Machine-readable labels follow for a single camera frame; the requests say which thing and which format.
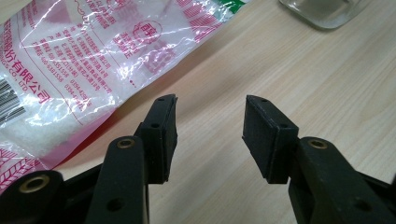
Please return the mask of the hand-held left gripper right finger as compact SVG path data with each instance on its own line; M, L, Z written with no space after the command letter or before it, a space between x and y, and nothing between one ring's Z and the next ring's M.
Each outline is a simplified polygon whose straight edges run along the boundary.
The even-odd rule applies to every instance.
M300 138L273 103L246 98L243 140L269 184L287 184L298 224L396 224L396 176L356 171L331 142Z

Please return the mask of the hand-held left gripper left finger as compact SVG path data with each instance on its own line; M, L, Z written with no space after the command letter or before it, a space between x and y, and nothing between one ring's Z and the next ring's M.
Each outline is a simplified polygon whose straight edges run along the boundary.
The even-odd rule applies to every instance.
M177 146L176 104L157 98L134 134L109 144L85 224L149 224L149 185L169 179Z

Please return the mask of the pink and white plastic bag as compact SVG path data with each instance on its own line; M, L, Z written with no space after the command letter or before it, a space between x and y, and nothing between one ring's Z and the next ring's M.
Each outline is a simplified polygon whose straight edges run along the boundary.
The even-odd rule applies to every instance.
M66 159L249 0L31 0L0 24L0 194Z

